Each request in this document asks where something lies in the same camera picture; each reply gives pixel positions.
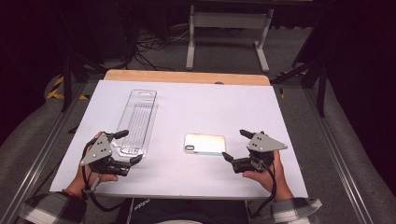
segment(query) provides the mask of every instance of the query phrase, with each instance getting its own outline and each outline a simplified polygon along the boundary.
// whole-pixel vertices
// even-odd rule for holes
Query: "phone case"
[[[225,138],[221,135],[189,133],[184,141],[184,151],[191,154],[221,156],[225,152]]]

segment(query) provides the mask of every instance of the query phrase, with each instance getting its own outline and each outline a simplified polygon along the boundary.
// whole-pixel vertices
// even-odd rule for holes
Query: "clear plastic container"
[[[156,91],[133,90],[125,106],[117,131],[128,130],[129,134],[111,143],[122,157],[146,157],[149,139],[158,105]]]

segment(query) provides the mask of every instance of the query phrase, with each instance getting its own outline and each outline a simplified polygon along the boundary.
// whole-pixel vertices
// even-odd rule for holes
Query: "white tabletop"
[[[108,81],[99,82],[87,111],[52,182],[59,191],[74,178],[82,150],[99,131],[114,133],[132,90],[157,92],[159,107],[148,155],[118,182],[103,183],[98,194],[116,197],[257,199],[269,196],[262,186],[235,174],[221,156],[191,155],[183,150],[187,133],[223,135],[236,159],[248,156],[240,129],[264,131],[288,145],[280,151],[295,197],[307,197],[303,177],[270,86]],[[113,153],[115,160],[125,160]]]

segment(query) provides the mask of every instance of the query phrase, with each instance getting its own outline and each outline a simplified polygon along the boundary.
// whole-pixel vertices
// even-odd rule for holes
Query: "sleeve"
[[[19,216],[36,224],[82,223],[87,203],[62,192],[42,194],[26,200]]]
[[[319,199],[293,198],[271,205],[271,214],[264,223],[313,224],[320,223],[313,215],[322,203]]]

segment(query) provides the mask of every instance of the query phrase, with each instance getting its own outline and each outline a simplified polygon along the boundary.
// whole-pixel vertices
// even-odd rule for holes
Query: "person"
[[[278,151],[274,151],[274,163],[270,167],[275,172],[276,195],[271,204],[271,214],[262,223],[318,223],[314,213],[321,207],[319,199],[295,198],[288,186]],[[90,186],[99,177],[99,183],[118,181],[116,175],[89,176]],[[245,171],[243,177],[257,181],[271,192],[273,179],[268,172]],[[85,217],[87,203],[82,190],[85,184],[79,166],[76,177],[67,188],[60,192],[37,195],[21,205],[19,216],[33,223],[81,223]],[[129,223],[161,224],[242,224],[248,223],[248,213],[243,201],[220,200],[161,200],[134,199]]]

